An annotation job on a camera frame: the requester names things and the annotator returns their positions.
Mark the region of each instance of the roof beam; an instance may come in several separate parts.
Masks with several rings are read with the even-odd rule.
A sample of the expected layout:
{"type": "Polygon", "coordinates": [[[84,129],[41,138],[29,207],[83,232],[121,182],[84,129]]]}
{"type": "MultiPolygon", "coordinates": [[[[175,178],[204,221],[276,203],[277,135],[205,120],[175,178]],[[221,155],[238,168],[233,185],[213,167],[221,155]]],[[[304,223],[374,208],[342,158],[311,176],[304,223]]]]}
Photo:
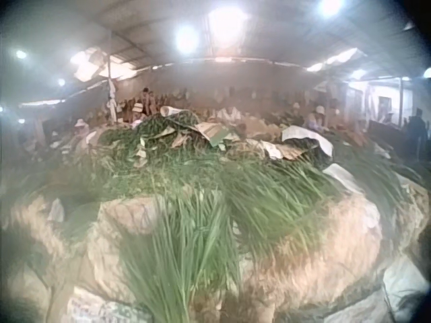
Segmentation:
{"type": "MultiPolygon", "coordinates": [[[[118,6],[120,5],[124,5],[127,2],[130,2],[132,0],[123,0],[120,3],[115,3],[118,6]]],[[[139,50],[140,52],[142,52],[143,54],[147,55],[148,58],[153,59],[153,57],[151,57],[151,55],[142,47],[140,47],[139,45],[137,45],[136,43],[134,43],[132,40],[130,40],[128,37],[126,37],[125,35],[123,35],[121,32],[116,32],[115,30],[112,30],[111,28],[109,28],[108,26],[106,26],[104,23],[102,23],[97,17],[95,17],[94,15],[88,15],[76,8],[72,8],[72,10],[74,10],[74,12],[80,14],[81,16],[83,16],[84,18],[86,18],[88,21],[94,22],[95,24],[99,25],[100,27],[104,28],[105,30],[108,30],[111,32],[112,36],[118,37],[121,40],[123,40],[124,42],[126,42],[128,45],[132,46],[133,48],[136,48],[137,50],[139,50]]]]}

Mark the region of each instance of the warehouse wall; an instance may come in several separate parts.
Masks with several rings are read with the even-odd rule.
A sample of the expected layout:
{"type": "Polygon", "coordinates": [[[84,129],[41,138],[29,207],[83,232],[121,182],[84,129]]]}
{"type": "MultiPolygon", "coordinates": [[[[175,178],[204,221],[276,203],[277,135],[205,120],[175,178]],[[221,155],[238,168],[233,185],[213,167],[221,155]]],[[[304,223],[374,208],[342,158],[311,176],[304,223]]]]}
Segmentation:
{"type": "Polygon", "coordinates": [[[130,99],[144,87],[149,87],[157,94],[187,88],[191,101],[198,108],[197,106],[209,105],[211,100],[220,102],[223,98],[230,97],[229,89],[233,87],[235,94],[230,98],[229,104],[235,104],[244,111],[271,110],[285,103],[304,100],[303,92],[321,81],[314,73],[297,67],[204,62],[144,71],[133,79],[119,82],[116,96],[120,101],[130,99]]]}
{"type": "MultiPolygon", "coordinates": [[[[392,123],[399,121],[399,88],[392,86],[371,85],[368,82],[353,82],[350,88],[362,92],[361,111],[358,115],[366,117],[367,120],[378,121],[378,97],[390,98],[391,108],[394,115],[392,123]]],[[[404,89],[403,92],[403,117],[408,118],[413,114],[413,91],[404,89]]]]}

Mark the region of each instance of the ceiling light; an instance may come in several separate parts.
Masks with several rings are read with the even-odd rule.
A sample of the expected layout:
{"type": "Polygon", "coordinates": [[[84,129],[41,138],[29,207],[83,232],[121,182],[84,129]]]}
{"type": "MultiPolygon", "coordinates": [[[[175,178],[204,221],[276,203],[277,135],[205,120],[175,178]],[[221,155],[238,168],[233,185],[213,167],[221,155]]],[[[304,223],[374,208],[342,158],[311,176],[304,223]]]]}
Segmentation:
{"type": "Polygon", "coordinates": [[[425,71],[425,73],[424,73],[424,77],[425,77],[426,79],[431,79],[431,67],[429,67],[429,68],[425,71]]]}
{"type": "Polygon", "coordinates": [[[87,55],[85,52],[78,52],[72,56],[70,62],[76,65],[82,64],[87,61],[87,55]]]}
{"type": "Polygon", "coordinates": [[[345,52],[342,52],[340,55],[337,56],[337,60],[340,63],[345,63],[348,60],[350,60],[353,57],[353,55],[355,55],[355,53],[357,51],[358,51],[357,48],[352,48],[352,49],[349,49],[349,50],[347,50],[345,52]]]}
{"type": "Polygon", "coordinates": [[[307,71],[309,71],[309,72],[318,72],[318,71],[320,71],[322,69],[322,67],[323,67],[322,63],[317,63],[317,64],[314,64],[313,66],[310,66],[307,69],[307,71]]]}
{"type": "Polygon", "coordinates": [[[413,29],[413,28],[415,28],[415,25],[413,24],[413,22],[408,21],[408,22],[406,23],[406,25],[405,25],[405,27],[404,27],[403,31],[405,32],[406,30],[411,30],[411,29],[413,29]]]}
{"type": "Polygon", "coordinates": [[[209,27],[217,46],[234,45],[242,34],[246,14],[237,7],[222,7],[209,13],[209,27]]]}
{"type": "Polygon", "coordinates": [[[320,7],[323,17],[332,17],[343,7],[343,0],[322,0],[320,7]]]}
{"type": "Polygon", "coordinates": [[[191,54],[197,48],[198,36],[192,27],[183,27],[176,33],[176,47],[183,54],[191,54]]]}
{"type": "Polygon", "coordinates": [[[216,57],[215,61],[217,63],[230,63],[232,62],[232,57],[216,57]]]}
{"type": "Polygon", "coordinates": [[[338,56],[332,56],[326,61],[326,64],[332,64],[338,59],[338,56]]]}
{"type": "Polygon", "coordinates": [[[366,72],[363,69],[358,69],[352,73],[352,78],[354,79],[361,79],[366,72]]]}
{"type": "Polygon", "coordinates": [[[23,52],[22,50],[17,50],[16,57],[19,59],[25,59],[27,57],[27,53],[23,52]]]}

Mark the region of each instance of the burlap sack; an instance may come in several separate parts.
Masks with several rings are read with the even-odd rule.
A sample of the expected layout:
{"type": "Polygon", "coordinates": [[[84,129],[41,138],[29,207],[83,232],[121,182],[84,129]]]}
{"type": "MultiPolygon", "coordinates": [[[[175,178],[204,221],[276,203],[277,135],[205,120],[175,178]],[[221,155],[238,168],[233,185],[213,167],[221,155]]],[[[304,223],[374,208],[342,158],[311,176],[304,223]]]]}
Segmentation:
{"type": "Polygon", "coordinates": [[[247,297],[252,295],[254,302],[261,304],[260,309],[254,308],[253,315],[260,318],[253,322],[271,323],[274,311],[335,301],[370,272],[382,240],[376,205],[361,194],[351,194],[338,203],[331,203],[328,210],[329,227],[320,248],[298,259],[300,265],[284,261],[284,247],[289,244],[286,237],[273,258],[244,272],[247,297]]]}
{"type": "Polygon", "coordinates": [[[11,224],[28,229],[31,237],[43,244],[53,259],[64,258],[67,249],[53,223],[48,221],[48,206],[42,195],[28,205],[17,203],[11,210],[11,224]]]}
{"type": "Polygon", "coordinates": [[[88,236],[88,258],[99,288],[109,299],[133,303],[134,297],[125,285],[117,241],[119,233],[114,219],[135,234],[148,234],[158,217],[156,197],[137,197],[102,203],[95,226],[88,236]]]}

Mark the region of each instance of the metal roof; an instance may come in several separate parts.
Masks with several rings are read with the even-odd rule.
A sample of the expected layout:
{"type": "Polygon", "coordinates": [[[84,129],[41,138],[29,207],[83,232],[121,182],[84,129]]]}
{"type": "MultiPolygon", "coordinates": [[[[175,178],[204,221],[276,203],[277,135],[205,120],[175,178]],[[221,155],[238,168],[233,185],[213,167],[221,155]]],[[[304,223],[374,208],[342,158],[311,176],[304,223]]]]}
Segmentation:
{"type": "MultiPolygon", "coordinates": [[[[215,46],[208,21],[209,12],[223,3],[232,4],[210,0],[35,1],[9,12],[5,43],[7,48],[24,48],[30,53],[34,64],[26,75],[37,78],[30,82],[37,88],[57,75],[70,83],[71,56],[91,46],[136,69],[184,60],[175,46],[175,32],[183,24],[192,25],[200,35],[199,48],[191,58],[255,57],[309,67],[358,48],[365,57],[334,68],[333,74],[363,68],[370,78],[416,77],[431,65],[418,31],[403,30],[408,18],[384,1],[345,1],[338,15],[325,19],[318,0],[240,0],[235,4],[248,19],[243,37],[228,50],[215,46]]],[[[78,80],[73,84],[88,86],[78,80]]]]}

